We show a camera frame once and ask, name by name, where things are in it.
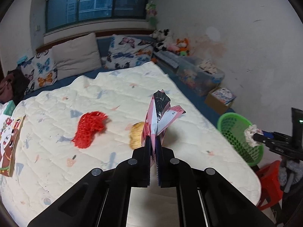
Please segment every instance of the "green basket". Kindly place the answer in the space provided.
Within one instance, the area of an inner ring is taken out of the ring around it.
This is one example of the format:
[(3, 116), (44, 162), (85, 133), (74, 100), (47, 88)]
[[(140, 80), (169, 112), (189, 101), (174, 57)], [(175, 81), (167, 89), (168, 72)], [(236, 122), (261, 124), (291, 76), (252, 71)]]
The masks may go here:
[(218, 130), (233, 145), (249, 166), (257, 165), (263, 157), (263, 145), (250, 147), (245, 141), (244, 131), (252, 123), (237, 113), (223, 114), (217, 124)]

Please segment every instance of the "cardboard box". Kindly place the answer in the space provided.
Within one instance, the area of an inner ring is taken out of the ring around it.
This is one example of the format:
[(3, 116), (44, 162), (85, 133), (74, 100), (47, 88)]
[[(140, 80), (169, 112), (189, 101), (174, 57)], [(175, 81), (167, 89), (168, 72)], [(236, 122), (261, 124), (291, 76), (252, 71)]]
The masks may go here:
[(225, 105), (222, 102), (220, 102), (217, 98), (215, 98), (213, 95), (211, 95), (211, 93), (213, 93), (214, 91), (216, 91), (217, 89), (220, 89), (220, 88), (221, 87), (217, 87), (217, 88), (214, 88), (213, 90), (211, 90), (207, 94), (207, 97), (206, 97), (204, 103), (207, 106), (211, 107), (213, 110), (215, 110), (218, 114), (222, 115), (228, 110), (228, 108), (230, 108), (233, 101), (231, 101), (230, 103)]

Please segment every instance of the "red plastic stool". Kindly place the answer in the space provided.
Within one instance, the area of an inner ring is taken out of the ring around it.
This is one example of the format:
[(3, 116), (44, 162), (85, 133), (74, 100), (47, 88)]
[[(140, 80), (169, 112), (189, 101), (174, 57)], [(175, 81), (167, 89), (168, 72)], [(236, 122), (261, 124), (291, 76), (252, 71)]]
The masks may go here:
[[(262, 211), (277, 204), (283, 196), (283, 191), (280, 190), (280, 183), (278, 181), (280, 161), (276, 160), (268, 166), (265, 166), (256, 172), (261, 182), (261, 198), (258, 208)], [(263, 205), (265, 199), (270, 201)]]

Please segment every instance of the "window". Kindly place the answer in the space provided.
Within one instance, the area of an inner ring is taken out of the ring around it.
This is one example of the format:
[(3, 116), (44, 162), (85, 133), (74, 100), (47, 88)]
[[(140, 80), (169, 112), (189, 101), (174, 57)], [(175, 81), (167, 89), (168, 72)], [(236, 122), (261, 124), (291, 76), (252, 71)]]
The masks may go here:
[(86, 21), (118, 18), (145, 19), (148, 0), (48, 0), (46, 32)]

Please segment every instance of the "brown bag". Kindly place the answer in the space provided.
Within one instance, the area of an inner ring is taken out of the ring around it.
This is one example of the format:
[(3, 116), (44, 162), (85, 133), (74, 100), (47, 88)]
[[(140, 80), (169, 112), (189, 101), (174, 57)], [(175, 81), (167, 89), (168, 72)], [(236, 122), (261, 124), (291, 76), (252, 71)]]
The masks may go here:
[(14, 80), (14, 75), (10, 73), (0, 82), (0, 102), (6, 103), (13, 99), (12, 83)]

